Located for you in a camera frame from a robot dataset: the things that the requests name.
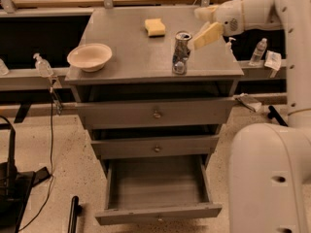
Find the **white bowl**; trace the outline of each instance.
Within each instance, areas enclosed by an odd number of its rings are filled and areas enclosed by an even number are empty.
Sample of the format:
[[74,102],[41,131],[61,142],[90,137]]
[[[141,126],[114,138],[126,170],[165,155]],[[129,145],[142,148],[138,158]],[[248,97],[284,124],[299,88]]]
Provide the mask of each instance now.
[[102,69],[112,56],[111,49],[103,44],[81,45],[69,52],[67,61],[73,67],[85,72],[95,72]]

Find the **black cable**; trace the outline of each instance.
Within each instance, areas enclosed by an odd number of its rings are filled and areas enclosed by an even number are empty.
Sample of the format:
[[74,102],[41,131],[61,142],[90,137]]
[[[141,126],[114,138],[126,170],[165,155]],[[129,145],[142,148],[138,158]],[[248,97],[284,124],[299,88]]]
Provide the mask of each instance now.
[[42,212],[42,210],[44,209],[44,207],[46,206],[46,204],[49,201],[50,195],[51,195],[51,188],[52,188],[52,182],[54,180],[54,176],[53,176],[53,166],[52,166],[52,151],[53,151],[53,127],[52,127],[52,104],[53,102],[51,101],[51,117],[50,117],[50,124],[51,124],[51,149],[50,149],[50,164],[51,164],[51,181],[49,184],[49,189],[48,189],[48,194],[47,194],[47,198],[45,200],[45,202],[43,203],[43,205],[41,206],[39,212],[37,213],[36,216],[34,216],[26,225],[24,225],[19,231],[24,230],[26,227],[28,227],[30,225],[30,223],[32,223],[38,216],[39,214]]
[[7,118],[5,118],[4,116],[0,116],[2,119],[4,119],[8,124],[10,124],[11,125],[11,123],[10,123],[10,121],[7,119]]

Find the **can lid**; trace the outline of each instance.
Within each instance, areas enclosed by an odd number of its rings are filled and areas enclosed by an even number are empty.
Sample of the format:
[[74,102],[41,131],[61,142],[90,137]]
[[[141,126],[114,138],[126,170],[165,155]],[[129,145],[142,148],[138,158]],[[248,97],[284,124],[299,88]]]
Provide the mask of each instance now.
[[188,41],[192,38],[192,35],[187,31],[180,31],[176,34],[175,39],[180,41]]

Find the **drawer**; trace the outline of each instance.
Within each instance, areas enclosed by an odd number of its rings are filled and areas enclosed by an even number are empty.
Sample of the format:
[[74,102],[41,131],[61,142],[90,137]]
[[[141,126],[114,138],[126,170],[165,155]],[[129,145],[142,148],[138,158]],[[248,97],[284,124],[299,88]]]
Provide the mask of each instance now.
[[124,83],[92,85],[84,102],[149,100],[193,97],[227,97],[233,79],[195,82]]
[[94,130],[99,159],[211,154],[219,140],[206,125]]
[[79,103],[85,129],[226,123],[233,98]]
[[198,155],[110,161],[105,210],[99,224],[216,217]]

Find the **open drawer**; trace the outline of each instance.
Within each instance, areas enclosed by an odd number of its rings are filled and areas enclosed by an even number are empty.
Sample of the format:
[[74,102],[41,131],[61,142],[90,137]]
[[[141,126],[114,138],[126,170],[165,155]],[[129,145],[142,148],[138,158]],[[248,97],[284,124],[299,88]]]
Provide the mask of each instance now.
[[215,217],[199,155],[110,161],[106,208],[99,224],[139,223]]
[[93,130],[91,145],[99,159],[211,154],[216,130],[217,125]]

